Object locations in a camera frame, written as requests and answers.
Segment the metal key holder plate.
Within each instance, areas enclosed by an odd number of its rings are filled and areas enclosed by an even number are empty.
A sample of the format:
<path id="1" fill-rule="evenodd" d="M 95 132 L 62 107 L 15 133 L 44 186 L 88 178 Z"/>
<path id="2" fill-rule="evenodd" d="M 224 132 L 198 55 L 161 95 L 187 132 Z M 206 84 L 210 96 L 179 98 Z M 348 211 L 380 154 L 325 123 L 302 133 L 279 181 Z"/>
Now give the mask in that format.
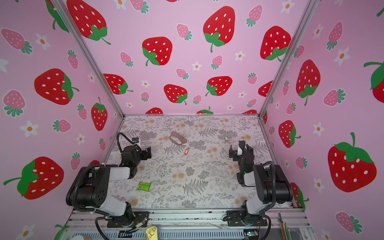
<path id="1" fill-rule="evenodd" d="M 169 140 L 175 144 L 176 146 L 182 146 L 182 145 L 185 145 L 188 140 L 183 137 L 181 134 L 175 132 L 175 131 L 172 131 L 170 136 L 169 136 Z"/>

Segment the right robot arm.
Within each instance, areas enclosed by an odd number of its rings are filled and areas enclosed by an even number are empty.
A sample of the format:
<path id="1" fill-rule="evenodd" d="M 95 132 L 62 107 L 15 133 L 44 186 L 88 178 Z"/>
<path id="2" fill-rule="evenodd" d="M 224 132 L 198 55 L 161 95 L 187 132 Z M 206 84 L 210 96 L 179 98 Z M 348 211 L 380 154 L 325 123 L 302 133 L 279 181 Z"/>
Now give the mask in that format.
<path id="1" fill-rule="evenodd" d="M 239 141 L 237 150 L 230 147 L 229 158 L 238 163 L 238 183 L 257 191 L 254 197 L 243 202 L 239 211 L 226 213 L 223 221 L 229 226 L 256 226 L 267 219 L 266 212 L 276 204 L 292 201 L 293 190 L 282 168 L 272 161 L 255 164 L 254 149 L 245 141 Z"/>

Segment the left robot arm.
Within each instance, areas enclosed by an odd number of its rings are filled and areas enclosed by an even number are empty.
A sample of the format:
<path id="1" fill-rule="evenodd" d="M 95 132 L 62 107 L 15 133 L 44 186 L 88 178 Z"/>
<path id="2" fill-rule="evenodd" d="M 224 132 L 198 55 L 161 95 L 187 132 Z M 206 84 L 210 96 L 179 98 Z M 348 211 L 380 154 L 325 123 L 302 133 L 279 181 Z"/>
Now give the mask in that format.
<path id="1" fill-rule="evenodd" d="M 139 138 L 130 140 L 123 133 L 117 133 L 116 140 L 121 163 L 82 167 L 67 193 L 66 203 L 77 212 L 101 215 L 96 221 L 106 220 L 108 228 L 138 230 L 147 226 L 150 213 L 134 212 L 130 203 L 108 194 L 108 189 L 112 182 L 133 179 L 140 162 L 152 158 L 152 149 L 141 148 Z"/>

